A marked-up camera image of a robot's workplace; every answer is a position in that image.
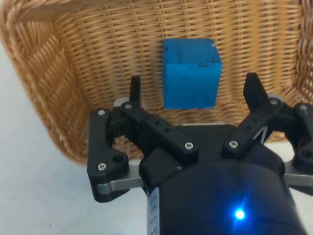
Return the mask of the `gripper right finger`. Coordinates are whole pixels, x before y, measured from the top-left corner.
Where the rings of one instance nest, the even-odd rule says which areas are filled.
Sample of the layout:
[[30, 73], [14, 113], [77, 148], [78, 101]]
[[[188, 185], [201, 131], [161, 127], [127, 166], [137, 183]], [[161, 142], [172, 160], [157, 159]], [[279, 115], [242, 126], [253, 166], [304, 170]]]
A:
[[222, 156], [243, 159], [256, 143], [264, 144], [272, 132], [282, 132], [292, 145], [294, 157], [285, 164], [285, 182], [302, 193], [313, 191], [313, 106], [293, 107], [268, 96], [258, 75], [246, 75], [243, 95], [249, 115], [224, 142]]

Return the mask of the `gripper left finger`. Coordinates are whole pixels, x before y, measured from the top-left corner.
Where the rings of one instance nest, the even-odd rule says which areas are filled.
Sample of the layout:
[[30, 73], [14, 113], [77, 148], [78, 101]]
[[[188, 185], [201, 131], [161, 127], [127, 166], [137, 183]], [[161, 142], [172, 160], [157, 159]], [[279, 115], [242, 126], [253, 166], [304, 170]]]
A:
[[[132, 188], [148, 193], [166, 178], [199, 158], [197, 143], [158, 115], [141, 107], [141, 80], [133, 76], [129, 100], [89, 115], [87, 173], [94, 199], [109, 202]], [[139, 165], [113, 146], [126, 137], [143, 153]]]

